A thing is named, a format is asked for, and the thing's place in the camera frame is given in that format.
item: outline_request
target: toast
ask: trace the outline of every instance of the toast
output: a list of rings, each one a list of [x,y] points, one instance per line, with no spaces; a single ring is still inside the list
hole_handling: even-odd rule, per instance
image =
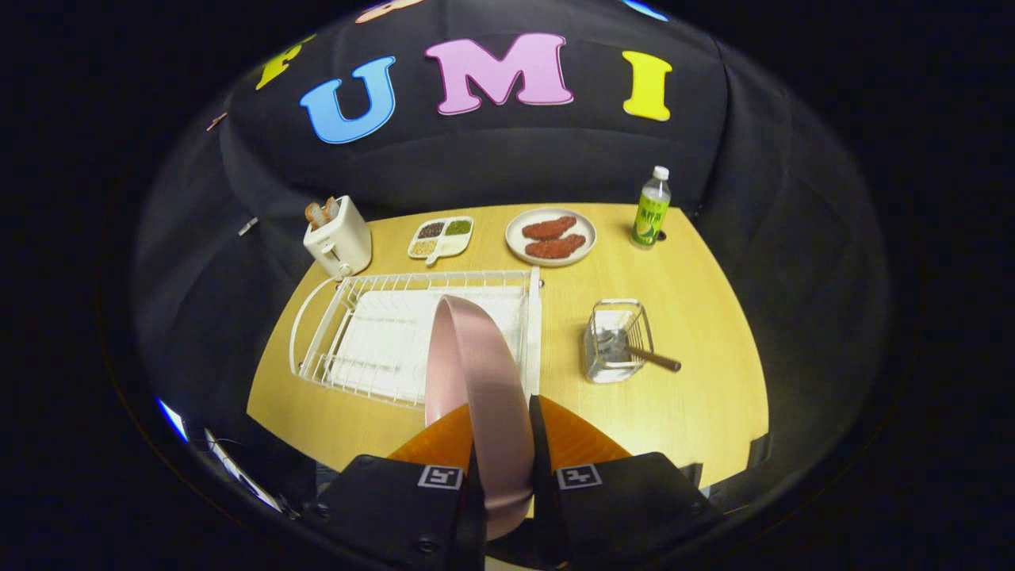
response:
[[[324,224],[328,223],[328,218],[324,214],[324,210],[321,209],[321,205],[317,202],[312,202],[307,209],[303,210],[303,215],[307,216],[307,221],[311,222],[311,228],[317,229]]]
[[[324,203],[324,216],[328,218],[328,221],[338,217],[338,206],[341,203],[341,199],[335,200],[334,196],[328,197],[328,201]]]

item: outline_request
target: black cloth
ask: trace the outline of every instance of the black cloth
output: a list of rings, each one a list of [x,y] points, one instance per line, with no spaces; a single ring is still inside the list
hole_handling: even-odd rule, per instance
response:
[[[184,130],[148,197],[131,302],[151,382],[170,407],[219,438],[303,462],[245,411],[268,337],[313,261],[301,243],[311,201],[348,194],[367,219],[500,203],[631,203],[652,166],[664,164],[674,204],[696,215],[757,343],[773,437],[769,467],[759,470],[771,478],[800,470],[841,433],[880,363],[888,274],[853,160],[777,81],[707,34],[620,2],[426,0],[364,24],[353,17],[318,30],[261,89],[253,70],[213,100]],[[533,31],[566,39],[560,61],[572,102],[528,105],[513,94],[497,105],[473,85],[479,109],[437,113],[444,86],[428,47],[470,38],[500,58]],[[624,50],[673,66],[669,121],[622,111],[631,93]],[[342,113],[358,117],[369,101],[349,74],[385,56],[396,58],[391,119],[347,144],[320,140],[302,94],[340,78]],[[270,461],[251,461],[265,462],[242,465],[259,484],[274,478]]]

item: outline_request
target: white tray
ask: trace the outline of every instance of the white tray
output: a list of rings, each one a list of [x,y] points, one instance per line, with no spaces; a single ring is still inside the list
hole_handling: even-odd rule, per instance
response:
[[[469,222],[469,231],[465,233],[455,233],[452,235],[447,235],[445,232],[448,231],[448,226],[451,222],[457,220],[466,220]],[[441,228],[441,233],[430,236],[430,237],[417,237],[420,230],[423,227],[436,222],[444,222],[444,227]],[[412,234],[412,239],[409,240],[409,246],[406,248],[406,253],[410,258],[423,259],[426,258],[427,265],[431,265],[436,261],[437,258],[447,258],[451,256],[457,256],[465,251],[466,246],[469,245],[469,240],[472,239],[472,231],[476,229],[476,220],[472,219],[472,216],[451,216],[447,218],[433,218],[431,220],[426,220],[425,222],[419,224],[416,231]],[[434,241],[433,252],[431,254],[413,254],[412,246],[421,241]]]
[[[289,366],[300,378],[392,405],[422,408],[433,317],[441,297],[451,295],[490,315],[519,365],[526,397],[539,394],[538,267],[347,277],[338,285],[306,358],[297,365],[294,344],[302,313],[329,282],[308,297],[293,324]]]

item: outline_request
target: wire basket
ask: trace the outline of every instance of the wire basket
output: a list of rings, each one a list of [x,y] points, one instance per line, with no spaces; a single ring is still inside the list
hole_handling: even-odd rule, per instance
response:
[[[596,383],[622,381],[645,365],[627,347],[654,352],[652,330],[637,300],[601,300],[585,330],[585,374]]]
[[[295,338],[303,311],[332,282],[319,285],[296,314],[289,340],[289,368],[294,375],[374,401],[422,409],[433,317],[441,297],[452,295],[489,314],[518,364],[527,401],[539,394],[538,267],[346,277],[337,285],[297,364]]]

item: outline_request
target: seasoning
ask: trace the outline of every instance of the seasoning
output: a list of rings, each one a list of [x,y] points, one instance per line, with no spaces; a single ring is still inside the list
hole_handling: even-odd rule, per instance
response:
[[[412,255],[413,256],[428,256],[433,253],[433,248],[436,246],[436,239],[427,239],[425,241],[416,241],[412,244]]]
[[[445,232],[445,235],[454,235],[456,233],[469,233],[470,229],[472,229],[472,222],[470,222],[469,220],[455,220],[450,224],[448,224],[448,231]]]
[[[433,222],[426,224],[419,230],[419,234],[416,237],[433,237],[435,235],[441,235],[441,230],[444,229],[444,222]]]

